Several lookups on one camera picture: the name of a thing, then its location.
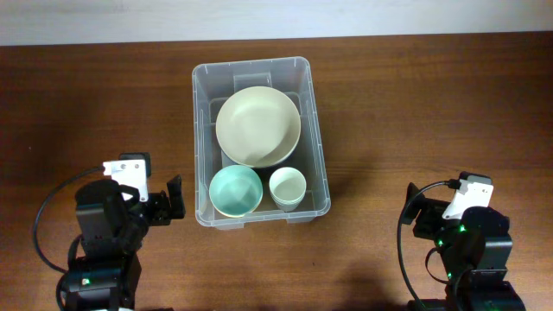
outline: brown wooden tabletop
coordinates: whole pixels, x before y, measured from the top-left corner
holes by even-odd
[[[330,211],[298,225],[199,225],[193,68],[295,55],[311,63]],[[552,33],[0,48],[0,305],[56,308],[60,274],[30,234],[48,192],[121,152],[149,151],[149,189],[181,174],[188,213],[144,240],[138,310],[402,306],[411,297],[395,230],[405,190],[462,170],[493,178],[491,206],[512,222],[507,279],[529,310],[550,310],[552,105]],[[63,267],[79,234],[74,193],[100,177],[67,187],[43,214],[41,247]],[[432,242],[410,230],[411,282],[421,298],[443,298],[424,269]],[[445,277],[438,256],[430,268]]]

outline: white bracket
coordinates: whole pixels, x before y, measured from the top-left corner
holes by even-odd
[[[119,185],[135,187],[140,193],[140,201],[148,200],[148,184],[146,179],[145,160],[120,160],[104,162],[104,175],[118,182]],[[123,194],[123,199],[130,199],[130,194]]]
[[[488,207],[492,198],[492,180],[479,176],[468,176],[467,180],[459,180],[461,187],[455,191],[455,196],[443,213],[444,219],[461,219],[466,209],[473,206]]]

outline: white wall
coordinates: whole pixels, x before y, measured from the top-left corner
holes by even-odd
[[[553,30],[553,0],[0,0],[0,45]]]

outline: gray plastic bin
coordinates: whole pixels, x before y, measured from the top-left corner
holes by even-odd
[[[305,222],[330,209],[327,172],[322,154],[321,133],[313,92],[309,62],[302,57],[273,60],[249,60],[198,65],[192,71],[194,93],[194,154],[196,208],[198,222],[218,229],[243,228],[244,223],[286,219]],[[302,134],[296,150],[284,162],[271,168],[256,169],[264,184],[259,207],[242,218],[219,213],[209,199],[213,176],[233,162],[221,151],[215,135],[215,122],[221,106],[235,92],[250,86],[270,86],[288,95],[302,119]],[[307,180],[302,203],[290,213],[278,209],[270,197],[269,178],[276,169],[299,169]]]

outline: light green cup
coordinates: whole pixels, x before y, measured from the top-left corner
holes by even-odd
[[[253,212],[261,203],[263,185],[253,169],[231,165],[213,177],[209,198],[220,213],[238,218]]]

